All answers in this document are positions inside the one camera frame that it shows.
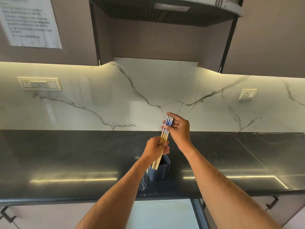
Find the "black countertop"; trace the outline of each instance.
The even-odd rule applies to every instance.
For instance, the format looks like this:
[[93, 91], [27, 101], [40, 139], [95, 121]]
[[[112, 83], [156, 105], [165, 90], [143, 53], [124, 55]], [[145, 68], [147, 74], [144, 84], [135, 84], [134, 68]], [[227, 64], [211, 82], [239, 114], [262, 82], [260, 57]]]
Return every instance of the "black countertop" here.
[[[98, 200], [141, 156], [151, 131], [0, 130], [0, 204]], [[200, 198], [171, 138], [167, 180], [137, 200]], [[195, 147], [251, 196], [305, 193], [305, 134], [191, 132]]]

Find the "marble backsplash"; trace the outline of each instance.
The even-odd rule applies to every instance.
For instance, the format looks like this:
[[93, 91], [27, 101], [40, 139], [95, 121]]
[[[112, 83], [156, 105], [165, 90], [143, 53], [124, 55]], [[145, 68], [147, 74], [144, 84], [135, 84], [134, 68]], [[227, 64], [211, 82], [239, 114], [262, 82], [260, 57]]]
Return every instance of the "marble backsplash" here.
[[[18, 76], [57, 77], [62, 91], [24, 91]], [[305, 131], [301, 78], [130, 58], [98, 67], [0, 62], [0, 78], [0, 129], [154, 131], [171, 111], [192, 131]], [[255, 98], [239, 100], [243, 88], [257, 88]]]

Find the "electrical socket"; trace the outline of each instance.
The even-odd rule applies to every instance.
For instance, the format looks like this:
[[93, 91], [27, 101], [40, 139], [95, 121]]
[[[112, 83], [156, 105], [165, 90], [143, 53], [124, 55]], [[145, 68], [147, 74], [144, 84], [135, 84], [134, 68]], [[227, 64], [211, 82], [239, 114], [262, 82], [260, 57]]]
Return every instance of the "electrical socket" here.
[[243, 89], [240, 94], [240, 100], [251, 100], [257, 92], [257, 89]]
[[23, 86], [24, 86], [25, 88], [31, 88], [31, 87], [32, 87], [30, 81], [23, 80], [23, 81], [22, 81], [22, 84], [23, 84]]

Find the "hood vent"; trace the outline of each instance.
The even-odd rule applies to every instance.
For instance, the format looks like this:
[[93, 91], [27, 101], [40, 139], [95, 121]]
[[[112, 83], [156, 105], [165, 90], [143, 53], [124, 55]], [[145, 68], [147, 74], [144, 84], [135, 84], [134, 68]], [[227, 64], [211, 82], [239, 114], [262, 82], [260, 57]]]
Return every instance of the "hood vent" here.
[[118, 19], [209, 26], [240, 17], [241, 7], [228, 0], [91, 0]]

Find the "paper sheet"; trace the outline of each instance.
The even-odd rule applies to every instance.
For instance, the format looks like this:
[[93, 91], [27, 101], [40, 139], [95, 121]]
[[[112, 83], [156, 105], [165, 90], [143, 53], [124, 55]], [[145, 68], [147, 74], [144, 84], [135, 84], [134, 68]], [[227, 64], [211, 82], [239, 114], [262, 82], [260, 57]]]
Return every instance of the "paper sheet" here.
[[62, 48], [50, 0], [0, 0], [0, 22], [11, 46]]

